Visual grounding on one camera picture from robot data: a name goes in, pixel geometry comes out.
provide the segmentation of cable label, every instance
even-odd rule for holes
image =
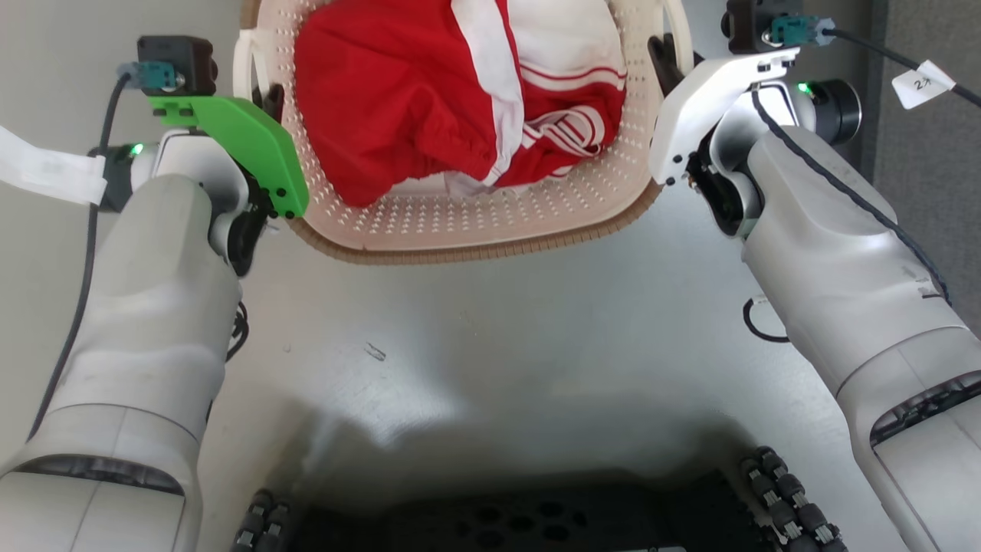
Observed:
[[[931,61],[923,62],[916,71],[907,71],[893,79],[893,88],[906,109],[922,105],[951,90],[955,82]]]

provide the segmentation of perforated basket wall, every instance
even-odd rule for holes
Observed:
[[[314,248],[367,264],[496,258],[612,234],[637,220],[657,197],[659,188],[650,180],[646,159],[663,96],[647,41],[663,33],[661,2],[609,0],[629,76],[619,135],[599,158],[582,163],[564,180],[547,181],[522,194],[389,195],[366,209],[346,206],[334,192],[293,96],[293,41],[307,16],[324,3],[244,0],[233,68],[236,95],[251,97],[253,64],[260,87],[284,86],[283,125],[296,144],[311,196],[304,219],[290,221],[290,226]]]

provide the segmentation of basket handle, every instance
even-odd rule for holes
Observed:
[[[678,70],[682,75],[687,75],[695,68],[695,47],[692,43],[692,28],[688,25],[688,16],[685,15],[681,0],[660,0],[660,2],[671,24]]]
[[[235,43],[235,53],[232,61],[232,94],[235,97],[252,101],[252,69],[259,81],[259,91],[262,96],[269,95],[271,84],[269,70],[266,67],[266,56],[262,48],[262,31],[257,28],[244,28],[238,32]]]

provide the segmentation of green bracket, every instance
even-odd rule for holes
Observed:
[[[172,127],[197,127],[269,192],[276,213],[302,217],[310,204],[289,133],[252,102],[224,96],[148,96],[153,113]]]

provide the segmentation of white tape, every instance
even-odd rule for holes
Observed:
[[[0,127],[0,181],[28,192],[99,204],[106,191],[105,162],[104,157],[40,149]]]
[[[954,88],[956,83],[932,61],[925,61],[916,71],[893,79],[893,88],[906,109],[922,105]]]

